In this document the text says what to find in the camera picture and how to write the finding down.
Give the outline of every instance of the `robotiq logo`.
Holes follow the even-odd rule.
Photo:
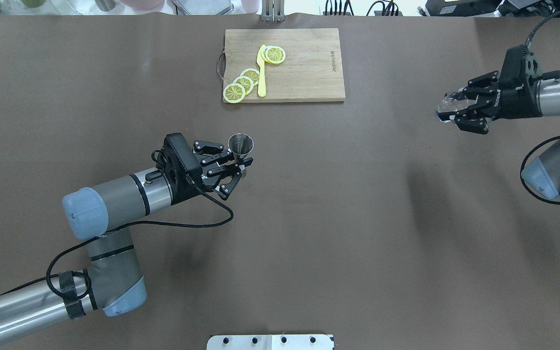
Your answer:
[[[330,54],[332,55],[332,71],[336,71],[336,55],[334,51],[330,51]]]
[[[494,101],[494,107],[498,107],[498,104],[500,104],[500,90],[498,89],[498,94],[496,94],[496,100]]]

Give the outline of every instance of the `metal jigger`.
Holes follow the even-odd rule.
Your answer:
[[[228,139],[228,150],[233,153],[235,161],[239,164],[245,177],[245,166],[243,159],[254,149],[254,140],[246,134],[235,134]]]

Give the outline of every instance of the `knife handle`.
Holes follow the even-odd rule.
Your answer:
[[[260,67],[260,70],[258,74],[258,89],[256,90],[256,93],[258,93],[260,97],[265,97],[267,95],[267,85],[265,85],[265,62],[258,67]]]

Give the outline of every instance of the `white metal plate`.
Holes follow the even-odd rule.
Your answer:
[[[334,336],[331,334],[250,334],[238,336],[212,336],[207,343],[207,350],[333,349]]]

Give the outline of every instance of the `white bracket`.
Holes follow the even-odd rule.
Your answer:
[[[334,350],[331,334],[212,336],[207,350]]]
[[[284,0],[262,0],[263,22],[284,22]]]

